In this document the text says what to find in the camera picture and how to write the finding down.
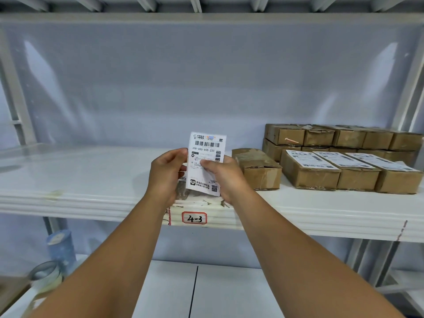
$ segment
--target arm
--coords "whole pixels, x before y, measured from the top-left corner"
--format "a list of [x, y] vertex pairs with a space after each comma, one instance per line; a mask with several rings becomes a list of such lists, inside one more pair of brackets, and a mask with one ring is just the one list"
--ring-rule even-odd
[[296, 228], [244, 179], [235, 160], [202, 160], [234, 206], [286, 318], [401, 318], [381, 294]]
[[146, 194], [116, 230], [30, 316], [131, 317], [149, 269], [166, 208], [176, 198], [187, 149], [152, 162]]

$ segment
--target person's right hand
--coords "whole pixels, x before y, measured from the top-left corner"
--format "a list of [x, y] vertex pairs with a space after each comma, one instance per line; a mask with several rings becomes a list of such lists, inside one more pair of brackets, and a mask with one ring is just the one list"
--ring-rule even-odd
[[216, 181], [221, 186], [221, 196], [229, 204], [233, 204], [238, 195], [252, 190], [236, 160], [227, 155], [224, 156], [224, 163], [203, 159], [200, 165], [215, 174]]

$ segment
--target hand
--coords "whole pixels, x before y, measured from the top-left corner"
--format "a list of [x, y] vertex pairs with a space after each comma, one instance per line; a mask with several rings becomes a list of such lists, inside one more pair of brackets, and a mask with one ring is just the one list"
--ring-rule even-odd
[[152, 161], [145, 196], [162, 203], [164, 209], [175, 202], [178, 179], [187, 170], [187, 167], [183, 166], [183, 163], [187, 162], [187, 154], [186, 148], [179, 148], [170, 150]]
[[227, 203], [233, 204], [239, 193], [252, 190], [236, 160], [227, 155], [224, 156], [224, 163], [203, 159], [200, 165], [215, 174], [216, 181], [221, 186], [221, 196]]

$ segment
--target barcode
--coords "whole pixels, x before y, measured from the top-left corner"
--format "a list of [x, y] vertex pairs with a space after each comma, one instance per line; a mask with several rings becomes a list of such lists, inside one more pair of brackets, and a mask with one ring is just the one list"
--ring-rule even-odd
[[213, 143], [213, 142], [204, 142], [204, 141], [195, 141], [194, 145], [198, 146], [210, 146], [210, 147], [219, 147], [219, 143]]
[[216, 151], [215, 161], [217, 161], [217, 162], [221, 161], [221, 151], [220, 150]]

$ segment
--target red-bordered label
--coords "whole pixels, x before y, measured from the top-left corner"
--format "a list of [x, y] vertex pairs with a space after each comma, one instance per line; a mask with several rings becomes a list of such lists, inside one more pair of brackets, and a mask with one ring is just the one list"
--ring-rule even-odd
[[183, 223], [187, 224], [206, 224], [208, 215], [205, 212], [183, 212], [181, 213]]

